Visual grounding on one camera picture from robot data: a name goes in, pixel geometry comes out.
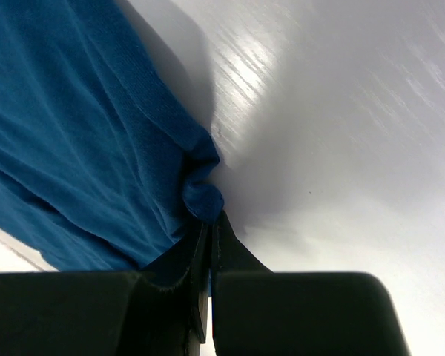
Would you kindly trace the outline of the blue t shirt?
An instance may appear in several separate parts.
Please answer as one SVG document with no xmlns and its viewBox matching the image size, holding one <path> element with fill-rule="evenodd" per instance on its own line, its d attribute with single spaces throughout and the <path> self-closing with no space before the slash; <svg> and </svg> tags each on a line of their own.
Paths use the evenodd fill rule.
<svg viewBox="0 0 445 356">
<path fill-rule="evenodd" d="M 0 229 L 60 271 L 141 269 L 224 206 L 211 136 L 113 1 L 0 1 Z"/>
</svg>

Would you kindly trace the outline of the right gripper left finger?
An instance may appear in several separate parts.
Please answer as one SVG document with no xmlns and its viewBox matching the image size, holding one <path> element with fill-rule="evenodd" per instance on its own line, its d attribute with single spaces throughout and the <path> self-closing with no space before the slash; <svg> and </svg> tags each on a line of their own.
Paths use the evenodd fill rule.
<svg viewBox="0 0 445 356">
<path fill-rule="evenodd" d="M 0 355 L 197 355 L 208 226 L 141 271 L 0 274 Z"/>
</svg>

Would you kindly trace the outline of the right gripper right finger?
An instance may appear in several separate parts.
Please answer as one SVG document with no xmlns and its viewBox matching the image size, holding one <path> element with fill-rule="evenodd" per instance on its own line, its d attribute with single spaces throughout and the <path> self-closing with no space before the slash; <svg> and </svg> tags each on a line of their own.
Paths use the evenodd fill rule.
<svg viewBox="0 0 445 356">
<path fill-rule="evenodd" d="M 361 272 L 274 272 L 212 228 L 212 331 L 218 355 L 407 355 L 384 284 Z"/>
</svg>

